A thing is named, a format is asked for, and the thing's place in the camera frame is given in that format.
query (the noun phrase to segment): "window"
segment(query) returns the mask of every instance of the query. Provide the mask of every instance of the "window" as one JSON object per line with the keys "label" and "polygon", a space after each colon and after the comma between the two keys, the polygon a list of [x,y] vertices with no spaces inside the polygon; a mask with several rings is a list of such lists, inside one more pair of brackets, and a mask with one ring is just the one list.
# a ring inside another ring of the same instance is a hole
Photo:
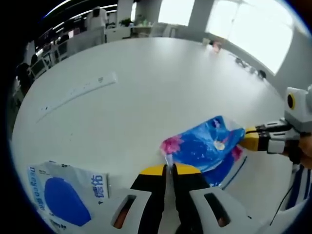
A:
{"label": "window", "polygon": [[132,22],[134,22],[136,20],[136,9],[137,9],[137,3],[134,2],[132,4],[131,17],[130,17]]}
{"label": "window", "polygon": [[163,0],[158,22],[189,25],[194,0]]}
{"label": "window", "polygon": [[274,0],[216,0],[206,32],[227,39],[276,74],[293,38],[293,20]]}

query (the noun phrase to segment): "desk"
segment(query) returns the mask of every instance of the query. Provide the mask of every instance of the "desk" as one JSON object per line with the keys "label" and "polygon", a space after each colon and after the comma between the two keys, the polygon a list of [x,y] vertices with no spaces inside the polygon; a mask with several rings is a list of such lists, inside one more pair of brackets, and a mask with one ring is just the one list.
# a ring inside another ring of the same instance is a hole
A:
{"label": "desk", "polygon": [[[41,121],[39,108],[92,78],[114,71],[116,84],[78,97]],[[26,168],[53,160],[109,173],[112,193],[138,173],[165,163],[162,140],[214,116],[251,126],[279,119],[283,100],[241,69],[226,50],[173,38],[102,44],[45,72],[27,93],[12,136],[13,159],[28,195]],[[272,215],[285,195],[292,164],[256,153],[228,191],[253,217]]]}

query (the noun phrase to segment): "ceiling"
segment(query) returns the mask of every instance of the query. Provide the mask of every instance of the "ceiling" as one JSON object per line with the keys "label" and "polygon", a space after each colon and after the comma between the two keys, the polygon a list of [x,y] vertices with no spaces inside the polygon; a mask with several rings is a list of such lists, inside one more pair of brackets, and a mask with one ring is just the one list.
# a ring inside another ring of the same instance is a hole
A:
{"label": "ceiling", "polygon": [[[68,20],[70,17],[91,10],[96,6],[107,6],[118,3],[118,0],[69,0],[46,16],[47,13],[64,1],[65,0],[44,1],[43,5],[32,3],[32,15],[28,18],[28,20],[30,20],[28,25],[31,26],[29,27],[29,40],[40,37],[46,31]],[[110,7],[106,10],[117,10],[117,7]]]}

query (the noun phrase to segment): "white bag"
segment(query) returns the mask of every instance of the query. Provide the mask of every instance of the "white bag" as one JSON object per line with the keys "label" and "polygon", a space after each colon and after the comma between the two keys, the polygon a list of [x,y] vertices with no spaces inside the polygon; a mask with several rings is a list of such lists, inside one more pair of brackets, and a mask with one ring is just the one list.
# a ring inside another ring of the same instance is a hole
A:
{"label": "white bag", "polygon": [[63,179],[66,184],[70,184],[88,210],[91,220],[96,216],[101,203],[108,199],[107,174],[95,173],[49,161],[30,166],[28,168],[28,177],[38,213],[56,233],[76,234],[83,233],[83,231],[80,226],[57,217],[48,207],[45,198],[49,195],[45,194],[44,190],[49,179]]}

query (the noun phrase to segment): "blue plastic bag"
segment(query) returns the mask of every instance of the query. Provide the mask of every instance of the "blue plastic bag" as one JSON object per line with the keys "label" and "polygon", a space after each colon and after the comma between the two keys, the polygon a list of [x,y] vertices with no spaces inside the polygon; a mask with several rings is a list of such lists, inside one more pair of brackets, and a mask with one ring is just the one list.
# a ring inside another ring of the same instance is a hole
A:
{"label": "blue plastic bag", "polygon": [[160,149],[174,162],[197,167],[211,186],[218,186],[239,159],[241,150],[236,145],[244,134],[243,128],[227,129],[224,118],[216,116],[166,139]]}

